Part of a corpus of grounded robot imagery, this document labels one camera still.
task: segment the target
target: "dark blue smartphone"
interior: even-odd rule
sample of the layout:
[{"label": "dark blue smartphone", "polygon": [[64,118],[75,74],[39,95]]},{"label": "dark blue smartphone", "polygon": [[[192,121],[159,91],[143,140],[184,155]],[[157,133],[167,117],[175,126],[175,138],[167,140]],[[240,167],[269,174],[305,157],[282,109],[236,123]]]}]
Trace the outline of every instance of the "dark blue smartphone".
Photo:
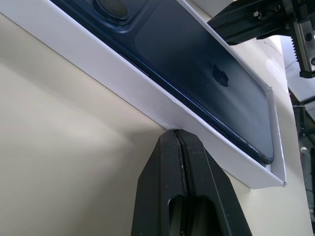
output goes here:
[{"label": "dark blue smartphone", "polygon": [[176,0],[51,1],[254,160],[272,163],[264,90]]}]

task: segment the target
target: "screw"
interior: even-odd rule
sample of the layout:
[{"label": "screw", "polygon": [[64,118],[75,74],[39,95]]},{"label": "screw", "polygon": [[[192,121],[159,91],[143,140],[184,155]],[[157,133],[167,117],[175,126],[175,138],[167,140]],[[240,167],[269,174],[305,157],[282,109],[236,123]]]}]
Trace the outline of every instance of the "screw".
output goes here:
[{"label": "screw", "polygon": [[307,33],[307,34],[305,35],[306,41],[311,41],[312,38],[313,38],[313,35],[312,35],[311,33]]},{"label": "screw", "polygon": [[281,6],[280,6],[280,5],[277,5],[277,6],[275,7],[275,11],[276,11],[276,12],[280,11],[280,9],[281,9]]}]

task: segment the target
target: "phone back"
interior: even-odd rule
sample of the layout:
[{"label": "phone back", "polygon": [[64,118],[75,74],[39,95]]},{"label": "phone back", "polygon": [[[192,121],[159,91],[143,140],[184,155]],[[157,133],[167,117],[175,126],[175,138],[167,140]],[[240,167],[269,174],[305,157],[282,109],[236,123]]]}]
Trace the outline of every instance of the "phone back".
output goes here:
[{"label": "phone back", "polygon": [[241,150],[272,162],[265,92],[176,0],[51,1]]}]

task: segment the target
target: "apple logo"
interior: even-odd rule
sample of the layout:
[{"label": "apple logo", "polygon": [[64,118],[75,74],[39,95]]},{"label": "apple logo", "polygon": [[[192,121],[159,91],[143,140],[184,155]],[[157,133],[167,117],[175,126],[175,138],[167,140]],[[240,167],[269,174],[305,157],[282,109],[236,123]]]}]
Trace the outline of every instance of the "apple logo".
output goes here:
[{"label": "apple logo", "polygon": [[225,72],[220,71],[217,65],[210,65],[212,67],[212,75],[215,80],[223,87],[228,87],[228,77]]}]

